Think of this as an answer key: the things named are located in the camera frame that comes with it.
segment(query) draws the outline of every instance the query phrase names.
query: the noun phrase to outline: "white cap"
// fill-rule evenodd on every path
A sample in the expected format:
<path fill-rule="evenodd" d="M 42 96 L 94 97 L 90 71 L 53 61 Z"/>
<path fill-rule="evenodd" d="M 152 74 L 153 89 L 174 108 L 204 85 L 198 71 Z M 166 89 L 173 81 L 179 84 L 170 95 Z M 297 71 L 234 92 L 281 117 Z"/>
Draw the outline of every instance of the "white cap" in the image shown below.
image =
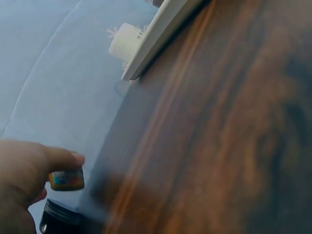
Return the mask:
<path fill-rule="evenodd" d="M 109 53 L 125 62 L 129 62 L 136 54 L 144 32 L 128 23 L 124 23 L 112 41 Z"/>

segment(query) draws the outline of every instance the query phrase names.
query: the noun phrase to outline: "light blue surface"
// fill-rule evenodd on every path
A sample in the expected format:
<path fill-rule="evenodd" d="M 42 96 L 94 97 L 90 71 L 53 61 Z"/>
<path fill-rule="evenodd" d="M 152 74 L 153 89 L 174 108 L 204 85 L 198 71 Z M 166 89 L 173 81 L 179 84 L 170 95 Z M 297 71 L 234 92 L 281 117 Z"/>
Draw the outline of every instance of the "light blue surface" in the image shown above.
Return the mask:
<path fill-rule="evenodd" d="M 144 28 L 155 13 L 144 0 L 0 0 L 1 136 L 86 154 L 88 181 L 129 86 L 107 30 Z M 78 206 L 81 192 L 47 189 Z M 44 204 L 30 207 L 37 225 Z"/>

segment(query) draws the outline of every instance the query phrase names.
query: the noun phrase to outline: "colorful label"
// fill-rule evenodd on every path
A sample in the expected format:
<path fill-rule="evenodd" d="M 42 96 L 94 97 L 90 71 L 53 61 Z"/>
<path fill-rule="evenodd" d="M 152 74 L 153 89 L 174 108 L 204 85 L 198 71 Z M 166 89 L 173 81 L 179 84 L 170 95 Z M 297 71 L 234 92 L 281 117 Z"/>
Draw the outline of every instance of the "colorful label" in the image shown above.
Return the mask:
<path fill-rule="evenodd" d="M 53 181 L 56 185 L 61 184 L 79 184 L 82 180 L 82 171 L 72 171 L 72 172 L 53 172 Z"/>

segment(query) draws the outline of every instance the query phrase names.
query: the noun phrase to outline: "wood grain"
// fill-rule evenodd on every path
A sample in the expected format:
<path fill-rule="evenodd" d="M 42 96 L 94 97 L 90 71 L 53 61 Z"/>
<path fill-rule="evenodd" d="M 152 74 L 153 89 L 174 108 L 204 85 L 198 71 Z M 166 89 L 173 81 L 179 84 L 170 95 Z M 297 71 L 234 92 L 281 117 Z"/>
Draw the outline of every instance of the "wood grain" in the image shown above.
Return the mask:
<path fill-rule="evenodd" d="M 103 146 L 103 233 L 312 233 L 311 9 L 203 7 Z"/>

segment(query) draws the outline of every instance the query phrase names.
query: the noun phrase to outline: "hand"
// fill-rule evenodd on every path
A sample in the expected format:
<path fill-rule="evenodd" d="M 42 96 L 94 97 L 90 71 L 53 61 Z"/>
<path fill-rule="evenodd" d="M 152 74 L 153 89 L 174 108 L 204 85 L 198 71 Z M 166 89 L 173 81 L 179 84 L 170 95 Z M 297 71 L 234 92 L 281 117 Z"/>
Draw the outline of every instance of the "hand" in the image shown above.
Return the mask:
<path fill-rule="evenodd" d="M 0 140 L 0 233 L 35 233 L 28 207 L 46 197 L 49 173 L 78 168 L 84 159 L 61 148 Z"/>

